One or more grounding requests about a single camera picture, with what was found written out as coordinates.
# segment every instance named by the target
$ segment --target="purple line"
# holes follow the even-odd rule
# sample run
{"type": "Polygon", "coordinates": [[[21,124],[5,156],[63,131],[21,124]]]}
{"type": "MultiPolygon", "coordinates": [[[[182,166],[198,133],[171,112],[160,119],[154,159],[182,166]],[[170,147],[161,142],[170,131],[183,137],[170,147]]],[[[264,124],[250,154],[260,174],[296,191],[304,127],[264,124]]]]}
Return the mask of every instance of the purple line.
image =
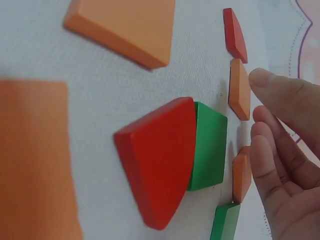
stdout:
{"type": "Polygon", "coordinates": [[[301,59],[302,47],[303,47],[303,45],[304,45],[304,43],[305,43],[306,37],[307,37],[307,35],[308,35],[308,33],[309,33],[309,30],[311,29],[311,27],[313,26],[314,23],[312,22],[311,18],[308,17],[308,15],[305,13],[305,11],[301,8],[300,4],[298,3],[298,0],[295,0],[295,2],[296,2],[296,4],[297,4],[297,6],[300,8],[301,12],[303,12],[303,14],[306,16],[306,18],[307,18],[307,19],[310,21],[310,23],[311,23],[310,26],[308,27],[308,29],[306,30],[306,32],[305,32],[305,34],[304,34],[304,36],[303,36],[301,45],[300,45],[299,57],[298,57],[298,79],[299,79],[299,78],[300,78],[300,59],[301,59]]]}

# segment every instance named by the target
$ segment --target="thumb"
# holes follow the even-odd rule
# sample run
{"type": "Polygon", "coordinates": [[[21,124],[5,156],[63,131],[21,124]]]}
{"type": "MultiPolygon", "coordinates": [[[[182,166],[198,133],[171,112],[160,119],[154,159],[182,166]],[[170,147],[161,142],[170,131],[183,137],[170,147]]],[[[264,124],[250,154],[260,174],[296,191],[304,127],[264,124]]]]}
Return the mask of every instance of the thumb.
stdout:
{"type": "Polygon", "coordinates": [[[320,139],[320,86],[302,79],[253,70],[249,83],[257,98],[281,121],[320,139]]]}

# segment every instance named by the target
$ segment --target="finger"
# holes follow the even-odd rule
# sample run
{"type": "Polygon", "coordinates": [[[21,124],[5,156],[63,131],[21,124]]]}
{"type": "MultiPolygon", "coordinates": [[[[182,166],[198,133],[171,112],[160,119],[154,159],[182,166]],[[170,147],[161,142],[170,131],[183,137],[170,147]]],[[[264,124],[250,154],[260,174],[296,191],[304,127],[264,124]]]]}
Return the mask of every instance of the finger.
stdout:
{"type": "Polygon", "coordinates": [[[265,122],[262,122],[262,121],[256,122],[252,126],[251,138],[254,138],[255,136],[258,136],[258,135],[264,136],[271,147],[275,168],[285,190],[289,193],[290,196],[303,192],[303,189],[301,187],[299,187],[298,185],[296,185],[290,180],[290,177],[279,158],[274,136],[269,126],[265,122]]]}
{"type": "Polygon", "coordinates": [[[291,180],[304,190],[320,187],[320,168],[307,159],[275,116],[259,106],[253,111],[253,119],[269,126],[279,159],[291,180]]]}
{"type": "Polygon", "coordinates": [[[276,76],[261,68],[250,73],[249,82],[254,94],[273,115],[310,139],[305,142],[319,158],[320,86],[276,76]]]}
{"type": "Polygon", "coordinates": [[[286,123],[289,128],[291,128],[299,137],[304,141],[308,148],[313,152],[313,154],[320,159],[320,139],[317,139],[314,136],[309,135],[303,129],[299,127],[292,126],[286,123]]]}
{"type": "Polygon", "coordinates": [[[250,163],[252,175],[269,220],[290,199],[278,176],[268,140],[256,135],[251,140],[250,163]]]}

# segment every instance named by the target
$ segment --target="curved edge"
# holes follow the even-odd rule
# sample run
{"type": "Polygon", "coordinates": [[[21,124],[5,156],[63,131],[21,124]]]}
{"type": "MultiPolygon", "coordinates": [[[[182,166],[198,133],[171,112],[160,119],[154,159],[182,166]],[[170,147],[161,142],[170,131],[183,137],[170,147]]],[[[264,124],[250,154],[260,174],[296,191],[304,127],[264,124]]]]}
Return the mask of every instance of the curved edge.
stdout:
{"type": "Polygon", "coordinates": [[[300,49],[299,49],[299,55],[298,55],[298,78],[300,78],[300,62],[301,62],[301,54],[302,54],[302,48],[304,46],[304,43],[305,43],[305,40],[306,40],[306,37],[311,29],[311,27],[314,25],[314,23],[312,22],[311,18],[306,14],[306,12],[302,9],[302,7],[300,6],[298,0],[295,0],[295,3],[296,5],[299,7],[299,9],[301,10],[301,12],[305,15],[305,17],[310,21],[310,25],[309,27],[307,28],[307,30],[305,31],[305,34],[302,38],[302,42],[300,44],[300,49]]]}

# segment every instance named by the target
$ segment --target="orange rhombus block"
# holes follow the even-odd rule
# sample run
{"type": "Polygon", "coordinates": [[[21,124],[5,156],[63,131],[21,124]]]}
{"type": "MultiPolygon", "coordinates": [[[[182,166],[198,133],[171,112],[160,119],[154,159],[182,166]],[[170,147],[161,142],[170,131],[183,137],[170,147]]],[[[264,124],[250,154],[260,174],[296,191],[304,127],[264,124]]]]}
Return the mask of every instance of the orange rhombus block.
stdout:
{"type": "Polygon", "coordinates": [[[241,149],[235,157],[233,168],[233,201],[241,204],[249,190],[252,180],[249,146],[241,149]]]}
{"type": "Polygon", "coordinates": [[[251,89],[240,59],[231,61],[229,105],[241,121],[250,119],[251,89]]]}

